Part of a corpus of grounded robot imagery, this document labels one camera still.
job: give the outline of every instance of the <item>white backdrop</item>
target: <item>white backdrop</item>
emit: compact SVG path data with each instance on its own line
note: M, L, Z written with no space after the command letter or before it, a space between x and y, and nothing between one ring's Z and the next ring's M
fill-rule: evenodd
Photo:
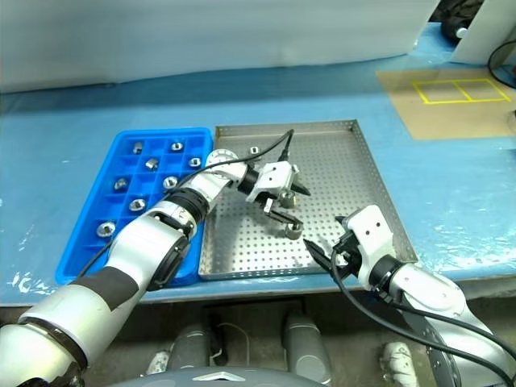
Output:
M437 0L0 0L0 91L409 52Z

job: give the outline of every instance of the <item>cardboard sheet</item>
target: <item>cardboard sheet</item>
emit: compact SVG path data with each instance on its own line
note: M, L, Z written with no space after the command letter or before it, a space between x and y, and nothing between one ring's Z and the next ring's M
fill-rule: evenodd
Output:
M486 69L377 72L414 139L516 135L516 92Z

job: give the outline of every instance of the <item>floor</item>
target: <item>floor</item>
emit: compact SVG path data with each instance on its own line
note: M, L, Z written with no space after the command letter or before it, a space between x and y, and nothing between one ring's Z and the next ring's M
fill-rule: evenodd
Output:
M367 294L361 294L360 298L373 310L402 323L396 313L385 311ZM516 346L516 298L481 298L470 301L469 305L495 333ZM86 385L103 387L138 377L145 372L153 354L168 348L180 329L209 313L218 314L222 321L237 324L248 333L253 366L285 369L281 324L289 311L305 311L318 325L331 357L333 386L388 385L383 381L378 356L382 345L399 338L367 320L338 294L251 299L238 303L141 305L106 354L86 373ZM19 308L2 308L0 321L13 321L22 312ZM246 347L242 333L228 327L225 335L229 365L245 365ZM409 345L421 387L435 387L424 348L413 343Z

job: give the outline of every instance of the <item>blue plastic tray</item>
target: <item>blue plastic tray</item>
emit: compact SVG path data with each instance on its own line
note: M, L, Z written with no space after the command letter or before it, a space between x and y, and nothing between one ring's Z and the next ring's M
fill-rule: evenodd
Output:
M137 142L143 144L139 155L133 153ZM171 144L175 142L184 144L180 152L170 150ZM114 238L125 225L144 212L131 212L129 203L132 200L144 198L147 202L145 210L150 208L164 196L162 184L165 177L175 176L182 179L196 170L189 167L189 159L200 157L204 164L212 149L211 133L205 127L124 131L117 135L61 257L56 270L57 283L73 281L92 256L110 241L110 238L97 236L99 224L105 221L115 222ZM146 161L151 158L159 161L155 172L145 167ZM127 189L115 190L114 183L121 177L128 181ZM198 280L203 228L202 223L170 285L188 285ZM88 273L99 270L106 261L107 253L98 259Z

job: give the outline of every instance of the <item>table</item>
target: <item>table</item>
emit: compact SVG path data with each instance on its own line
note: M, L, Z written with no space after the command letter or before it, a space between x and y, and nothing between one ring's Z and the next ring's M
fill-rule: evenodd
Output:
M460 69L447 62L452 49L431 23L411 54L384 60L2 96L0 305L56 289L57 262L111 141L142 128L358 119L422 266L453 280L514 275L516 140L414 141L375 76ZM326 274L209 281L144 302L333 289Z

